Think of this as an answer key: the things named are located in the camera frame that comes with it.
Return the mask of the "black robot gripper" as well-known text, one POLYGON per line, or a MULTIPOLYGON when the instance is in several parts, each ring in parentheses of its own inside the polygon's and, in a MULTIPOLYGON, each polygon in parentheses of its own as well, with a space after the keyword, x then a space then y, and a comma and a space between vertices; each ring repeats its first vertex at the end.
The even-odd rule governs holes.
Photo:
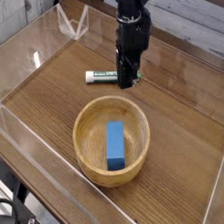
POLYGON ((148 49, 152 22, 148 9, 144 9, 134 21, 119 16, 116 20, 119 24, 116 33, 118 85, 126 89, 141 78, 136 68, 140 67, 142 54, 148 49))

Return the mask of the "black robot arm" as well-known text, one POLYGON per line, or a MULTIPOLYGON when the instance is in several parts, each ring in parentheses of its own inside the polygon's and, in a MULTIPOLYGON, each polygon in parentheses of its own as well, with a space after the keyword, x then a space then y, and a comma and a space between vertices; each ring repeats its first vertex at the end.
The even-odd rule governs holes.
POLYGON ((151 17, 145 7, 149 0, 116 0, 116 68, 121 89, 138 82, 142 54, 148 49, 151 17))

